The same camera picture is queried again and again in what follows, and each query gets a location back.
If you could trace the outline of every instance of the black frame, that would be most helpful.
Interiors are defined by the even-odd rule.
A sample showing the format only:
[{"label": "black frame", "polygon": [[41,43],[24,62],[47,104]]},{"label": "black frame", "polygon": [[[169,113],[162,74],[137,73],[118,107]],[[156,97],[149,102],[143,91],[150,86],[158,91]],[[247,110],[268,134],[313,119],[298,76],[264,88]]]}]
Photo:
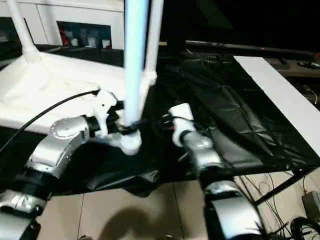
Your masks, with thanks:
[{"label": "black frame", "polygon": [[301,170],[293,170],[292,171],[292,173],[293,173],[292,177],[290,177],[288,180],[286,180],[283,183],[281,183],[279,186],[277,186],[273,190],[269,191],[266,195],[263,195],[258,200],[254,201],[253,205],[257,207],[258,205],[264,203],[268,199],[270,199],[270,198],[274,197],[275,195],[281,193],[283,190],[289,188],[290,186],[292,186],[293,184],[295,184],[296,182],[298,182],[300,179],[304,178],[308,174],[312,173],[316,169],[317,169],[317,167],[316,168],[301,169]]}]

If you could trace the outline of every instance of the wire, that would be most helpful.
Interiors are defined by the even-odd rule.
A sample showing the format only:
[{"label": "wire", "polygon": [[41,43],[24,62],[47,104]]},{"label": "wire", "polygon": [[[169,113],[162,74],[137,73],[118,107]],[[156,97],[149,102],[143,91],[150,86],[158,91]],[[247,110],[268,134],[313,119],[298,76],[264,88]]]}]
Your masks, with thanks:
[{"label": "wire", "polygon": [[[244,176],[244,177],[251,183],[251,185],[258,191],[258,193],[259,193],[261,196],[263,196],[262,192],[258,189],[258,187],[255,185],[255,183],[252,182],[247,176]],[[284,222],[283,222],[283,220],[282,220],[281,217],[279,216],[279,213],[275,211],[275,209],[272,207],[272,205],[271,205],[268,201],[266,201],[265,203],[267,204],[267,206],[269,207],[269,209],[270,209],[270,210],[273,212],[273,214],[275,215],[275,217],[276,217],[276,219],[277,219],[277,221],[278,221],[278,223],[279,223],[279,226],[281,227],[281,225],[282,225],[282,226],[285,225]]]},{"label": "wire", "polygon": [[302,180],[302,189],[303,189],[303,193],[306,194],[307,193],[307,190],[305,188],[305,180],[306,180],[306,176],[303,177],[303,180]]},{"label": "wire", "polygon": [[260,190],[260,184],[265,184],[265,185],[267,185],[267,186],[268,186],[268,191],[267,191],[267,192],[270,192],[270,185],[269,185],[268,183],[266,183],[265,181],[259,182],[259,183],[258,183],[258,188],[259,188],[259,190]]},{"label": "wire", "polygon": [[191,52],[190,50],[188,50],[188,48],[185,49],[189,54],[194,54],[193,52]]},{"label": "wire", "polygon": [[[274,189],[275,189],[275,183],[274,183],[274,180],[273,180],[273,178],[272,178],[272,176],[271,176],[271,174],[270,174],[270,173],[268,173],[268,175],[269,175],[269,177],[270,177],[270,179],[271,179],[272,190],[274,190]],[[276,214],[277,214],[277,215],[279,216],[279,218],[280,218],[280,214],[279,214],[279,212],[278,212],[277,205],[276,205],[276,199],[275,199],[275,196],[273,196],[272,198],[273,198],[274,210],[275,210]],[[290,231],[289,231],[289,229],[287,228],[287,226],[285,226],[284,228],[289,232],[289,234],[291,234],[291,233],[290,233]]]},{"label": "wire", "polygon": [[288,175],[291,176],[291,177],[294,176],[293,174],[291,174],[291,173],[289,173],[289,172],[287,172],[287,171],[284,171],[284,173],[285,173],[285,174],[288,174]]},{"label": "wire", "polygon": [[318,225],[316,222],[307,219],[305,217],[299,216],[295,219],[292,220],[291,224],[290,224],[290,229],[292,232],[292,238],[294,240],[304,240],[304,232],[303,230],[307,228],[311,228],[313,230],[315,230],[315,232],[317,234],[315,234],[314,236],[312,236],[312,239],[314,239],[315,236],[320,234],[320,225]]},{"label": "wire", "polygon": [[93,91],[86,91],[86,92],[82,92],[82,93],[78,93],[76,95],[70,96],[64,100],[59,101],[58,103],[50,106],[49,108],[47,108],[46,110],[42,111],[41,113],[39,113],[38,115],[36,115],[34,118],[32,118],[30,121],[28,121],[26,124],[24,124],[22,127],[20,127],[10,138],[9,140],[0,148],[0,154],[4,151],[4,149],[12,142],[12,140],[14,138],[16,138],[17,136],[19,136],[24,130],[27,129],[27,127],[29,127],[31,124],[33,124],[36,120],[38,120],[39,118],[41,118],[43,115],[47,114],[48,112],[50,112],[51,110],[55,109],[56,107],[72,100],[72,99],[76,99],[85,95],[89,95],[89,94],[93,94],[93,95],[97,95],[98,92],[100,90],[93,90]]},{"label": "wire", "polygon": [[315,96],[314,104],[317,104],[317,102],[318,102],[318,96],[317,96],[317,94],[316,94],[312,89],[309,89],[309,91],[314,94],[314,96]]},{"label": "wire", "polygon": [[254,203],[255,202],[254,197],[252,196],[251,192],[249,191],[247,185],[245,184],[245,181],[242,179],[241,176],[239,176],[239,178],[240,178],[240,181],[241,181],[242,185],[244,186],[245,190],[247,191],[248,195],[250,196],[251,202]]}]

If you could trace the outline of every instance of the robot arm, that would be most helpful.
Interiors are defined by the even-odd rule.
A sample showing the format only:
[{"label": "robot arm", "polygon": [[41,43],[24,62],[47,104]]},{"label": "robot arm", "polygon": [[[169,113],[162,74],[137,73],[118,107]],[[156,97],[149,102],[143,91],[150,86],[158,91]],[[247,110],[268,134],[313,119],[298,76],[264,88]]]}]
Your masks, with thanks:
[{"label": "robot arm", "polygon": [[73,152],[90,138],[94,117],[55,122],[30,156],[11,189],[0,196],[0,238],[35,240],[40,216]]},{"label": "robot arm", "polygon": [[208,238],[263,239],[262,221],[254,206],[232,177],[219,175],[224,164],[214,150],[212,140],[194,128],[188,104],[172,107],[173,142],[183,146],[190,156],[204,193],[204,217]]},{"label": "robot arm", "polygon": [[[175,129],[172,140],[187,151],[204,193],[209,239],[261,239],[263,225],[258,212],[231,177],[219,175],[224,164],[212,140],[195,129],[189,105],[177,105],[169,112]],[[110,118],[115,127],[118,118],[115,115]],[[137,125],[132,125],[118,128],[116,132],[125,135],[137,129]],[[51,126],[48,136],[36,147],[12,188],[0,196],[0,236],[3,239],[37,239],[40,225],[36,217],[42,214],[72,154],[100,130],[94,116],[65,118]]]}]

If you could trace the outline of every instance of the black cloth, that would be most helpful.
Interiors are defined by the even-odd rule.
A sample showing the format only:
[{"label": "black cloth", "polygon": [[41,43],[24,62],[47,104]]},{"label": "black cloth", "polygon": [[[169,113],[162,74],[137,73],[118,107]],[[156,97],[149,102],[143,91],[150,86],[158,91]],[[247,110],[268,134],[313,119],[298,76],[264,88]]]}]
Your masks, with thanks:
[{"label": "black cloth", "polygon": [[[119,50],[60,47],[51,51],[123,66]],[[157,74],[142,115],[151,123],[140,129],[139,153],[126,156],[118,148],[89,142],[72,156],[55,195],[124,188],[143,196],[165,182],[195,179],[188,158],[178,162],[185,151],[172,143],[173,130],[159,122],[169,108],[181,103],[189,103],[195,121],[209,128],[227,166],[225,175],[320,166],[316,153],[232,56],[170,55],[161,49]],[[13,132],[0,127],[0,144]],[[24,132],[0,155],[0,188],[8,187],[44,137]]]}]

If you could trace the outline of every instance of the floor tile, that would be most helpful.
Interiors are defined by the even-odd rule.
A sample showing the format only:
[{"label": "floor tile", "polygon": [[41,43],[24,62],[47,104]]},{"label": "floor tile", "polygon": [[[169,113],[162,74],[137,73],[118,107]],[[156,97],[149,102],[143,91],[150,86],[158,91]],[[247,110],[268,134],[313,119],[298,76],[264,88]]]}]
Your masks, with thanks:
[{"label": "floor tile", "polygon": [[[272,177],[274,187],[277,187],[291,177],[284,172],[274,172],[270,175]],[[254,182],[256,186],[258,186],[258,189],[262,194],[266,194],[273,189],[272,181],[268,174],[249,175],[248,177],[252,180],[252,182]],[[319,190],[317,181],[318,184],[320,184],[320,181],[315,180],[315,177],[318,177],[318,179],[320,180],[320,177],[317,175],[310,174],[306,176],[304,185],[307,191]],[[277,194],[274,199],[271,198],[270,200],[268,200],[267,202],[269,205],[267,204],[267,202],[265,202],[259,206],[259,209],[261,209],[261,211],[263,212],[262,218],[265,220],[266,227],[269,231],[274,231],[280,226],[280,223],[278,223],[278,220],[275,217],[274,211],[276,210],[284,223],[290,223],[294,218],[299,216],[306,216],[301,198],[304,195],[302,182],[303,180],[300,180],[299,182]],[[248,186],[252,189],[253,196],[257,197],[257,195],[259,195],[258,191],[252,186],[251,183],[248,183]]]},{"label": "floor tile", "polygon": [[164,235],[182,239],[173,185],[165,184],[146,198],[123,189],[85,194],[82,235],[93,240],[155,240]]},{"label": "floor tile", "polygon": [[43,214],[37,240],[76,240],[80,223],[83,194],[53,197]]},{"label": "floor tile", "polygon": [[313,186],[311,189],[315,188],[320,191],[320,168],[305,177],[304,185],[307,191],[309,190],[308,186]]},{"label": "floor tile", "polygon": [[185,240],[208,239],[203,215],[204,195],[198,181],[173,184]]},{"label": "floor tile", "polygon": [[[265,178],[264,175],[262,174],[256,174],[256,175],[252,175],[252,176],[246,176],[248,179],[250,179],[252,181],[252,183],[255,184],[256,181],[258,180],[263,180]],[[235,182],[238,184],[238,186],[243,190],[243,192],[247,195],[248,199],[251,199],[251,197],[253,197],[254,200],[260,198],[260,194],[258,191],[254,191],[254,188],[253,186],[251,185],[251,183],[249,182],[249,180],[246,178],[245,176],[241,176],[241,179],[240,180],[240,176],[236,176],[234,179],[235,179]],[[273,220],[272,217],[273,215],[271,213],[269,213],[268,211],[265,212],[264,211],[265,207],[264,207],[264,204],[262,204],[261,206],[258,207],[258,211],[259,211],[259,214],[262,218],[262,221],[263,221],[263,224],[267,230],[267,232],[272,232],[273,230],[273,227],[272,225],[269,223],[270,220]]]}]

